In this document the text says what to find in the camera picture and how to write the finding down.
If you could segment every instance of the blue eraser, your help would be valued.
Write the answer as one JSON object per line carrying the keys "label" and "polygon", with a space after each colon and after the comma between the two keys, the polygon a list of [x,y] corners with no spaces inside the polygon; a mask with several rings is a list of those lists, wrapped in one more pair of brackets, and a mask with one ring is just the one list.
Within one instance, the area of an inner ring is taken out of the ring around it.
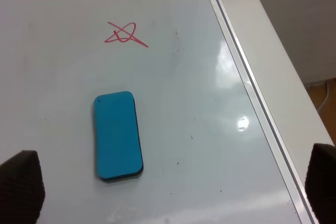
{"label": "blue eraser", "polygon": [[143,161],[132,93],[100,95],[94,109],[99,177],[114,182],[140,176]]}

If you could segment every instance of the red marker drawing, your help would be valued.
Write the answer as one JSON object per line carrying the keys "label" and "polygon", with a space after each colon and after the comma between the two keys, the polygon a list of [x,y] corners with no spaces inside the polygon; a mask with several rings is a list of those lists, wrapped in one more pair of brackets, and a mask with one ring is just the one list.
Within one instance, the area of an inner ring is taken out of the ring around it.
{"label": "red marker drawing", "polygon": [[[111,22],[108,22],[108,23],[109,23],[110,25],[116,27],[117,29],[119,29],[119,31],[113,31],[114,34],[113,34],[110,38],[108,38],[107,40],[105,40],[105,41],[104,41],[105,43],[113,42],[113,41],[116,41],[116,40],[118,40],[118,41],[124,43],[124,42],[127,42],[127,41],[129,41],[129,40],[133,40],[133,41],[135,41],[135,42],[137,42],[137,43],[143,45],[144,47],[148,47],[144,42],[138,40],[137,38],[135,38],[135,37],[133,36],[133,34],[134,34],[134,32],[135,32],[135,28],[136,28],[136,26],[137,26],[134,22],[128,23],[127,25],[125,25],[125,26],[122,27],[122,28],[120,28],[119,26],[117,26],[117,25],[115,25],[115,24],[113,24],[113,23],[111,23]],[[130,34],[128,31],[125,31],[125,30],[124,30],[124,29],[125,29],[126,27],[128,27],[129,25],[134,25],[133,32],[132,32],[131,34]],[[129,37],[128,37],[128,38],[120,38],[119,35],[118,35],[118,33],[121,32],[121,31],[124,32],[125,34],[128,34]]]}

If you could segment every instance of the dark textured object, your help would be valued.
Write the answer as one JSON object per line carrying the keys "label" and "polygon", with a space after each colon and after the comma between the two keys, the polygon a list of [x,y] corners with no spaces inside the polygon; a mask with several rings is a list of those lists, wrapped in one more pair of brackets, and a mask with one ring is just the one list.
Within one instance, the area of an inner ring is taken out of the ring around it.
{"label": "dark textured object", "polygon": [[306,193],[320,224],[336,223],[336,148],[315,144],[306,177]]}
{"label": "dark textured object", "polygon": [[45,198],[36,151],[21,151],[0,165],[0,223],[36,223]]}

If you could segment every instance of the wooden floor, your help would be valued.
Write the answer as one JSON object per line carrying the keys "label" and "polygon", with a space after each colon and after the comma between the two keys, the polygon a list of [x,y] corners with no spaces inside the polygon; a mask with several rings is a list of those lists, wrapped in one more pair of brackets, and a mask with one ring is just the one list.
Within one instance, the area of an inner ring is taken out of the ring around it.
{"label": "wooden floor", "polygon": [[[320,117],[334,145],[336,145],[336,79],[328,80],[329,95],[320,109]],[[307,88],[308,95],[317,109],[327,95],[326,84]]]}

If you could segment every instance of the metal frame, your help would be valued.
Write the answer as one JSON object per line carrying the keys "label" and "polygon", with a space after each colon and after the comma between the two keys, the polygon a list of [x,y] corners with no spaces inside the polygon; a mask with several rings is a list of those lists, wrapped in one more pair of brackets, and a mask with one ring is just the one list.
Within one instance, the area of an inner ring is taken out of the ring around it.
{"label": "metal frame", "polygon": [[302,224],[318,224],[318,221],[307,200],[307,195],[299,174],[295,169],[285,143],[283,142],[280,132],[267,107],[266,101],[253,75],[230,19],[228,18],[224,5],[221,0],[210,0],[210,2],[230,49],[233,60],[242,78],[247,94],[257,114],[269,147],[273,153],[274,159],[284,179],[298,217]]}

